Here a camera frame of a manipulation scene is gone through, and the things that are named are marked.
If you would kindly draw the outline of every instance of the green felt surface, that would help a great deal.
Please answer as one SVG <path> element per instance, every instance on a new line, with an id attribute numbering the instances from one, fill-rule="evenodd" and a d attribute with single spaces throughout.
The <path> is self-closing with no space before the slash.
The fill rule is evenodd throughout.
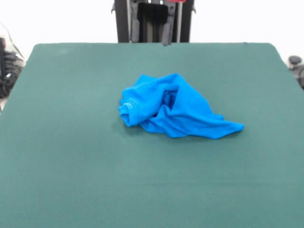
<path id="1" fill-rule="evenodd" d="M 125 127 L 121 91 L 175 72 L 245 130 Z M 0 228 L 302 228 L 303 113 L 270 44 L 38 45 L 0 117 Z"/>

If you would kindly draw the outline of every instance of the black metal frame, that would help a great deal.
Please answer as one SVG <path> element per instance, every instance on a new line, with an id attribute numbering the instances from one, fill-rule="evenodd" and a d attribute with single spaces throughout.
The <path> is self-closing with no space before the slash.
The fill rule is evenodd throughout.
<path id="1" fill-rule="evenodd" d="M 119 43 L 129 42 L 129 27 L 128 27 L 128 10 L 126 0 L 115 0 L 115 13 L 116 13 L 116 24 L 117 24 L 117 35 Z M 189 42 L 190 40 L 190 26 L 191 26 L 191 14 L 194 5 L 194 0 L 187 0 L 183 3 L 182 8 L 182 20 L 181 20 L 181 31 L 180 31 L 180 42 Z M 175 17 L 172 42 L 176 42 L 176 20 Z"/>
<path id="2" fill-rule="evenodd" d="M 126 0 L 115 0 L 117 35 L 119 43 L 129 43 L 128 10 Z"/>

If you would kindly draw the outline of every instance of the crumpled cloth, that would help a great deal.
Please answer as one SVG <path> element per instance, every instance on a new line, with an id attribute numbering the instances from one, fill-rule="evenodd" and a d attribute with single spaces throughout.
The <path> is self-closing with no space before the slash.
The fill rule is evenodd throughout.
<path id="1" fill-rule="evenodd" d="M 207 100 L 179 74 L 161 78 L 142 75 L 122 95 L 118 110 L 125 124 L 139 124 L 150 133 L 218 139 L 244 129 L 243 124 L 214 114 Z"/>

